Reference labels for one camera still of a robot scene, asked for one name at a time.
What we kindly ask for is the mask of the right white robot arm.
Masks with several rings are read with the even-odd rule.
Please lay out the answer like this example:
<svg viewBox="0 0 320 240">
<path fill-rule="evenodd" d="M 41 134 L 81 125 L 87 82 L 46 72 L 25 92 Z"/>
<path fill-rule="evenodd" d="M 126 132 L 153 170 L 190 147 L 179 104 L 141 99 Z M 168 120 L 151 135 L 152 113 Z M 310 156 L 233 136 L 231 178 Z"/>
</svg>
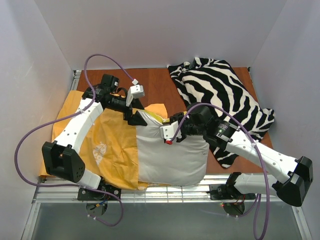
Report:
<svg viewBox="0 0 320 240">
<path fill-rule="evenodd" d="M 211 147 L 261 166 L 261 174 L 231 173 L 224 184 L 210 191 L 220 199 L 266 194 L 300 207 L 313 182 L 311 159 L 291 157 L 254 140 L 237 120 L 228 122 L 218 117 L 216 107 L 209 103 L 194 103 L 187 112 L 170 117 L 161 134 L 166 144 L 180 143 L 187 136 L 201 136 Z"/>
</svg>

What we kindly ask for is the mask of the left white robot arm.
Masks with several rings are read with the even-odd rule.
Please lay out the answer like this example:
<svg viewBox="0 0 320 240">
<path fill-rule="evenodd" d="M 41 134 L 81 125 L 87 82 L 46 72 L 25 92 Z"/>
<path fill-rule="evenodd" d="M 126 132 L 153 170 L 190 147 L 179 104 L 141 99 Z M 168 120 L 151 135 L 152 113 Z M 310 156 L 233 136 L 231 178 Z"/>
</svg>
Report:
<svg viewBox="0 0 320 240">
<path fill-rule="evenodd" d="M 122 113 L 129 125 L 147 124 L 139 113 L 133 112 L 134 108 L 143 109 L 139 99 L 145 95 L 144 87 L 134 79 L 132 86 L 124 90 L 124 96 L 118 94 L 120 91 L 119 79 L 109 74 L 104 74 L 99 84 L 86 89 L 75 114 L 63 131 L 53 142 L 45 142 L 42 146 L 47 174 L 87 189 L 99 188 L 101 176 L 87 169 L 79 155 L 83 141 L 96 119 L 105 109 L 110 109 Z"/>
</svg>

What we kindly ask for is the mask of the white pillow yellow edge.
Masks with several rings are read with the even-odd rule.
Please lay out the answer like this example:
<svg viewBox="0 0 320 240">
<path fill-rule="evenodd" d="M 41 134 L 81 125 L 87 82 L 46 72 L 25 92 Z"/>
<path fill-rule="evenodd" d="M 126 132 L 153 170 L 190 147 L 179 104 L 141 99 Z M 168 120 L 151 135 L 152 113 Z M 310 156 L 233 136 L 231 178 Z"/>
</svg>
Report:
<svg viewBox="0 0 320 240">
<path fill-rule="evenodd" d="M 166 144 L 160 133 L 164 119 L 145 110 L 137 112 L 147 123 L 136 127 L 138 180 L 177 186 L 198 184 L 206 174 L 209 144 L 197 135 Z"/>
</svg>

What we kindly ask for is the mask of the yellow pillowcase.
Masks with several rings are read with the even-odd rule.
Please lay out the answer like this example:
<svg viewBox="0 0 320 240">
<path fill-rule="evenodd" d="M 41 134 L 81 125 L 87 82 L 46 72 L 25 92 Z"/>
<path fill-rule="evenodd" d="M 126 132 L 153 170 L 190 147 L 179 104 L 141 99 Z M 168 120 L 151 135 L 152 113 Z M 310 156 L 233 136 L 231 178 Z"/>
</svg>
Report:
<svg viewBox="0 0 320 240">
<path fill-rule="evenodd" d="M 72 90 L 66 97 L 58 119 L 73 114 L 78 109 L 83 92 Z M 150 104 L 144 109 L 157 120 L 167 119 L 163 103 Z M 52 140 L 67 126 L 69 119 L 53 125 Z M 110 109 L 95 120 L 80 148 L 79 156 L 85 167 L 102 176 L 111 185 L 126 190 L 144 190 L 151 185 L 139 181 L 139 160 L 136 127 L 123 120 L 123 114 Z"/>
</svg>

